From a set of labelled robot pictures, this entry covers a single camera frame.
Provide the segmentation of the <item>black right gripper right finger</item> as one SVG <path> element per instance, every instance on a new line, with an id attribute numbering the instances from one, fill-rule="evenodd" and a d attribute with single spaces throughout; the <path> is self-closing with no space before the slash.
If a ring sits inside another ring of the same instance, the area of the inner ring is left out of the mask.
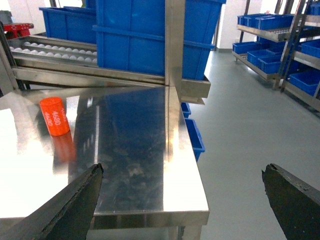
<path id="1" fill-rule="evenodd" d="M 276 164 L 261 172 L 270 207 L 288 240 L 320 238 L 320 191 Z"/>

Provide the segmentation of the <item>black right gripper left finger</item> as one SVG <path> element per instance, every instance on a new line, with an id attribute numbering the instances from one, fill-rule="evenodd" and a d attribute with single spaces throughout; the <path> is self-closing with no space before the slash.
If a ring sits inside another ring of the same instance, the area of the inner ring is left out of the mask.
<path id="1" fill-rule="evenodd" d="M 98 202 L 103 167 L 93 164 L 59 193 L 0 235 L 2 240 L 85 240 Z"/>

